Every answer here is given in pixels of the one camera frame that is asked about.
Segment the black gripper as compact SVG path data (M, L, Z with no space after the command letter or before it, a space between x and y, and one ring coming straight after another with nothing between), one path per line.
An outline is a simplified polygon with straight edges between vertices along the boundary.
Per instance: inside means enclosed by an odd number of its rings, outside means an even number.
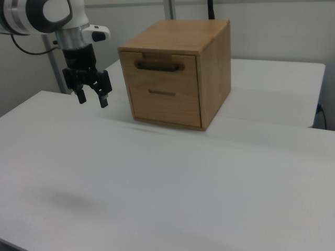
M77 95L80 104L86 102L83 90L84 75L89 79L89 86L98 95L101 108L108 106L108 94L113 90L106 70L96 69L96 57L92 44L85 47L62 50L67 68L63 69L63 76L68 89Z

